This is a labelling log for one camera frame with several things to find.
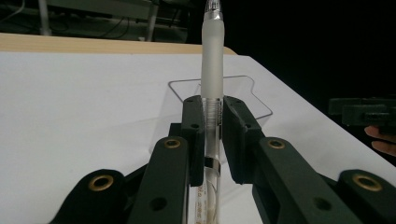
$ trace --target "pen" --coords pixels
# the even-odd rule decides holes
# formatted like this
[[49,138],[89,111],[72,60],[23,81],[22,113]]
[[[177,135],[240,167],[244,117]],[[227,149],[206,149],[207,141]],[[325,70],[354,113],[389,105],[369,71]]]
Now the pen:
[[201,97],[205,113],[204,182],[197,189],[195,223],[219,223],[220,128],[224,23],[219,0],[207,0],[202,26]]

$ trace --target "white paper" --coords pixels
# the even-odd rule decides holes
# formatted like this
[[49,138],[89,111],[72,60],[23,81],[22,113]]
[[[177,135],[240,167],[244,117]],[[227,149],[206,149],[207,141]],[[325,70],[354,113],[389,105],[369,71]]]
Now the white paper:
[[[198,54],[0,52],[2,223],[48,223],[84,175],[146,164],[157,121],[181,108],[168,110],[168,82],[200,78],[200,69]],[[391,164],[251,58],[225,55],[224,76],[255,81],[253,93],[273,112],[265,135],[291,142],[320,174],[362,169],[396,186]],[[251,186],[235,185],[227,168],[220,222],[260,223]]]

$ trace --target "finger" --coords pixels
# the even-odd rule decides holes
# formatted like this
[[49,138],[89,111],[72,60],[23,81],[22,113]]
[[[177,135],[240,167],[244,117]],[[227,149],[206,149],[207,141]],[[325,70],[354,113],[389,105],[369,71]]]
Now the finger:
[[379,138],[396,143],[396,135],[382,134],[379,132],[379,129],[375,126],[368,126],[364,128],[364,131],[366,132],[367,135],[372,136],[374,138]]
[[380,152],[396,157],[396,145],[381,141],[372,142],[372,147]]

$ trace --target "transparent pen barrel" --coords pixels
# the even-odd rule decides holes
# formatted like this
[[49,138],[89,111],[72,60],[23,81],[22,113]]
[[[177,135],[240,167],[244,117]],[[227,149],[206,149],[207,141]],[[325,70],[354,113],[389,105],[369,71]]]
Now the transparent pen barrel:
[[195,223],[219,223],[221,99],[203,99],[205,112],[204,183],[197,189]]

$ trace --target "pen grip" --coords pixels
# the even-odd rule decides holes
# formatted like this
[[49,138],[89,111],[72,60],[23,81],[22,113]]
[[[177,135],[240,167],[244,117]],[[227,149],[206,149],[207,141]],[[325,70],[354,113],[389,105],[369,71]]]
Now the pen grip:
[[205,20],[202,26],[201,97],[223,97],[224,23]]

